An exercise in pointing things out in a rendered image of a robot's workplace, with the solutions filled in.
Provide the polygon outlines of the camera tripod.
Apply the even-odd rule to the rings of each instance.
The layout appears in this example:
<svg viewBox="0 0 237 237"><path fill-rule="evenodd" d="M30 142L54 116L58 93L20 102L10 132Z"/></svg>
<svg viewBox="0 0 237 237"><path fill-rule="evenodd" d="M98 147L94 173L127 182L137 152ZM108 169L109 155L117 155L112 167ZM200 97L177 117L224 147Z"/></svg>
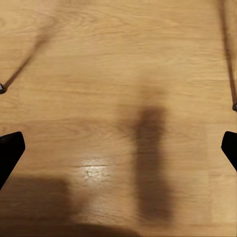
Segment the camera tripod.
<svg viewBox="0 0 237 237"><path fill-rule="evenodd" d="M2 86L2 84L0 83L0 94L4 94L4 88ZM237 112L237 104L235 105L235 107L233 108L234 111Z"/></svg>

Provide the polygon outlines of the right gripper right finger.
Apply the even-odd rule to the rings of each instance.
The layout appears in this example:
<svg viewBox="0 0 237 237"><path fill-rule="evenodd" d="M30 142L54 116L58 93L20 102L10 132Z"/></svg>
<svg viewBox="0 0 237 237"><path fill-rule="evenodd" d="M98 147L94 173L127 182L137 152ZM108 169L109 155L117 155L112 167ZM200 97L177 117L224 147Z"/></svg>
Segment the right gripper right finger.
<svg viewBox="0 0 237 237"><path fill-rule="evenodd" d="M237 133L226 131L221 149L237 171Z"/></svg>

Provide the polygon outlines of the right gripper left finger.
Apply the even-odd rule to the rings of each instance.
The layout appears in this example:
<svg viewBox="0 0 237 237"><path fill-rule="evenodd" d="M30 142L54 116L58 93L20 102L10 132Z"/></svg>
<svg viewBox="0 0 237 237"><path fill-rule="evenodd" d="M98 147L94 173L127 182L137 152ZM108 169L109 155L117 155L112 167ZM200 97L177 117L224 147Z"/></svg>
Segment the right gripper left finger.
<svg viewBox="0 0 237 237"><path fill-rule="evenodd" d="M25 150L23 134L14 132L0 137L0 190Z"/></svg>

